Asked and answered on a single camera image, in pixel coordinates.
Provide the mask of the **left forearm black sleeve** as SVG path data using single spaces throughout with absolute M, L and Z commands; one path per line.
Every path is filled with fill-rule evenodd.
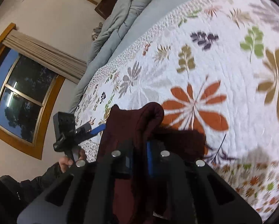
M 32 180 L 16 181 L 9 175 L 0 177 L 0 223 L 17 223 L 19 214 L 72 165 L 55 163 Z

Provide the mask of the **left hand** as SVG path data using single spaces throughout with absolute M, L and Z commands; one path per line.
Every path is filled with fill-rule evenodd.
M 79 151 L 78 155 L 79 155 L 79 160 L 86 161 L 87 156 L 83 149 Z M 62 173 L 66 172 L 69 169 L 69 167 L 73 165 L 73 163 L 74 163 L 73 160 L 70 159 L 68 156 L 63 156 L 58 161 Z

